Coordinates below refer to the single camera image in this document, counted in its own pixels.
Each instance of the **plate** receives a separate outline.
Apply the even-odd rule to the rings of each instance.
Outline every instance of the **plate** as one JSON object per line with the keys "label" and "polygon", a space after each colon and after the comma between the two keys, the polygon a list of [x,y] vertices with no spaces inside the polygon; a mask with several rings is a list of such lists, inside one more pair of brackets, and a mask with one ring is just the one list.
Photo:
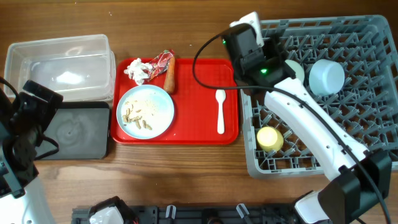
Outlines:
{"label": "plate", "polygon": [[[126,114],[127,108],[131,107],[131,104],[127,102],[132,103],[134,116],[142,116],[139,122],[141,129],[134,122],[123,121],[123,115]],[[170,126],[173,117],[174,104],[170,95],[154,85],[141,85],[130,89],[122,96],[116,109],[116,118],[120,128],[136,139],[151,139],[159,136]],[[152,127],[152,130],[143,127],[143,119]]]}

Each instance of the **gray plastic basket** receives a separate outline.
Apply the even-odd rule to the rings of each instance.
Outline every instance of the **gray plastic basket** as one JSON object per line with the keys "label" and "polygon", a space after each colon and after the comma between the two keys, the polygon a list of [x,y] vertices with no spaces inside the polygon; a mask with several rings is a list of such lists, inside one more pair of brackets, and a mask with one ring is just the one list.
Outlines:
{"label": "gray plastic basket", "polygon": [[[339,62],[346,73],[343,89],[315,101],[350,135],[370,150],[397,154],[398,56],[383,16],[326,17],[261,21],[262,36],[280,37],[288,59],[305,70],[320,59]],[[322,174],[319,163],[292,130],[264,102],[241,92],[246,162],[254,178]],[[266,153],[258,147],[257,131],[273,126],[284,135],[284,146]],[[393,161],[392,168],[398,169]]]}

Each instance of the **carrot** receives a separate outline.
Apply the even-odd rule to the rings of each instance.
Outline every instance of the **carrot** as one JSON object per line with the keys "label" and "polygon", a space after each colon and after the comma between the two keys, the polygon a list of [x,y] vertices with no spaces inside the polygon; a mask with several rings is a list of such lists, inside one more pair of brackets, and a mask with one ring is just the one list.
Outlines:
{"label": "carrot", "polygon": [[163,89],[168,93],[172,94],[174,92],[174,66],[175,66],[175,57],[170,58],[169,60],[169,68],[167,69],[166,79],[164,80]]}

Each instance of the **wood grain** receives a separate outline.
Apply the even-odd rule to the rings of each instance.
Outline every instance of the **wood grain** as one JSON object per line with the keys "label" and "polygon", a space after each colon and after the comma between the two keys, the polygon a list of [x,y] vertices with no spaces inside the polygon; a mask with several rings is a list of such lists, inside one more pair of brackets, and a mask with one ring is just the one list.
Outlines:
{"label": "wood grain", "polygon": [[[231,21],[257,11],[261,19],[382,14],[397,41],[395,1],[69,1],[0,4],[0,70],[13,42],[106,34],[116,62],[153,57],[171,48],[182,58]],[[202,57],[225,58],[222,45],[209,46]],[[328,181],[322,175],[256,180],[248,176],[243,136],[229,146],[123,146],[111,143],[99,161],[40,161],[36,165],[57,223],[70,223],[72,208],[93,205],[115,195],[130,205],[236,205],[291,202]],[[398,222],[398,174],[393,173],[387,199]],[[383,221],[376,206],[363,215],[367,223]]]}

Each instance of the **white spoon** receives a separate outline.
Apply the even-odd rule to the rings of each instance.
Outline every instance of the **white spoon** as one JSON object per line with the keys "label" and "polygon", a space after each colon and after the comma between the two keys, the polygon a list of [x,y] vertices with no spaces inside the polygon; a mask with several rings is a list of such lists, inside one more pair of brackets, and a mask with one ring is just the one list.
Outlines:
{"label": "white spoon", "polygon": [[217,132],[218,134],[224,134],[224,113],[223,113],[223,103],[226,98],[224,90],[216,91],[216,100],[218,102],[218,122],[217,122]]}

